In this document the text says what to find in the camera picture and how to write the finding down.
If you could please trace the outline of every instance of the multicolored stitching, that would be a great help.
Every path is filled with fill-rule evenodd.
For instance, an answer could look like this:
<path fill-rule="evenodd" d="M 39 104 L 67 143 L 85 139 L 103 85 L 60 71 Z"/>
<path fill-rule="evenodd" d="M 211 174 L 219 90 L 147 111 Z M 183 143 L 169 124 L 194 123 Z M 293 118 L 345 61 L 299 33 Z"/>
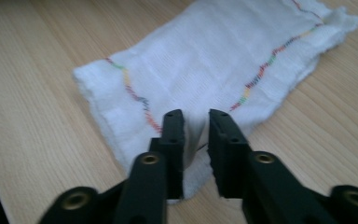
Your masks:
<path fill-rule="evenodd" d="M 127 93 L 132 97 L 133 100 L 142 103 L 142 105 L 144 106 L 145 118 L 146 118 L 147 122 L 150 124 L 150 126 L 152 126 L 152 128 L 157 133 L 161 133 L 161 131 L 162 131 L 161 127 L 155 122 L 155 120 L 153 119 L 153 116 L 150 112 L 149 101 L 142 96 L 138 96 L 135 93 L 135 91 L 133 90 L 133 88 L 131 86 L 131 80 L 130 80 L 130 75 L 129 75 L 128 69 L 122 65 L 119 65 L 119 64 L 113 62 L 110 58 L 105 58 L 105 59 L 107 62 L 112 64 L 115 68 L 121 70 L 123 77 L 124 77 L 124 84 L 126 86 Z"/>
<path fill-rule="evenodd" d="M 302 9 L 301 8 L 301 5 L 295 1 L 295 0 L 292 0 L 295 4 L 296 4 L 296 7 L 300 10 L 300 11 L 303 11 L 303 12 L 306 12 L 306 13 L 312 13 L 313 15 L 315 15 L 318 19 L 320 19 L 322 22 L 321 23 L 317 23 L 315 24 L 315 26 L 313 26 L 312 28 L 310 28 L 308 31 L 302 33 L 301 35 L 297 35 L 297 36 L 294 36 L 294 37 L 291 37 L 286 43 L 284 43 L 283 45 L 281 45 L 280 47 L 274 49 L 272 52 L 271 52 L 271 56 L 269 57 L 269 59 L 267 60 L 266 63 L 263 63 L 259 70 L 258 70 L 258 73 L 257 75 L 252 79 L 252 81 L 250 81 L 249 83 L 245 84 L 245 90 L 243 92 L 243 95 L 241 96 L 240 100 L 237 101 L 237 103 L 235 103 L 234 105 L 232 105 L 230 108 L 229 108 L 229 111 L 233 111 L 235 109 L 237 109 L 238 107 L 240 107 L 241 105 L 243 105 L 249 98 L 249 95 L 251 94 L 251 88 L 253 88 L 254 86 L 257 85 L 257 83 L 260 81 L 260 79 L 264 76 L 264 72 L 265 70 L 268 68 L 268 67 L 271 67 L 273 65 L 273 63 L 275 62 L 275 59 L 278 55 L 278 53 L 284 51 L 285 49 L 287 49 L 293 42 L 295 42 L 296 40 L 304 37 L 304 36 L 307 36 L 307 35 L 310 35 L 313 31 L 315 31 L 318 27 L 324 25 L 323 23 L 323 20 L 320 16 L 318 16 L 316 13 L 312 12 L 312 11 L 308 11 L 308 10 L 305 10 L 305 9 Z"/>

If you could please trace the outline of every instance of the wood grain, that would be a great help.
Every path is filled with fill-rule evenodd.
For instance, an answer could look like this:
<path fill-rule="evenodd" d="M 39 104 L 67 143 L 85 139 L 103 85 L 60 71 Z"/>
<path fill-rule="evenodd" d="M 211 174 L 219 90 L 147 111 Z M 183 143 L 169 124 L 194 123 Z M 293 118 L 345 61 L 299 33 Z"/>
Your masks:
<path fill-rule="evenodd" d="M 358 15 L 358 1 L 324 0 Z M 105 144 L 71 73 L 126 49 L 191 1 L 0 1 L 0 198 L 11 223 L 36 223 L 75 186 L 109 189 L 125 174 Z M 326 194 L 358 186 L 358 29 L 250 136 L 301 182 Z M 171 205 L 169 223 L 244 223 L 239 200 L 212 179 Z"/>

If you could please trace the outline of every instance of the light wood tabletop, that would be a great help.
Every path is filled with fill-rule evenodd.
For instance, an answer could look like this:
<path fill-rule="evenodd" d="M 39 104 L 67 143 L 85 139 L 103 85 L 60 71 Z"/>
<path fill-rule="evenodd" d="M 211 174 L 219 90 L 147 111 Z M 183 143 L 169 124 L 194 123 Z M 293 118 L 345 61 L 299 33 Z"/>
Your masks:
<path fill-rule="evenodd" d="M 191 1 L 0 1 L 0 199 L 10 223 L 36 223 L 62 192 L 105 191 L 125 172 L 94 122 L 72 70 L 126 49 Z M 358 1 L 324 0 L 358 15 Z M 249 136 L 322 194 L 358 187 L 358 29 Z M 170 205 L 169 223 L 245 223 L 241 201 L 211 178 Z"/>

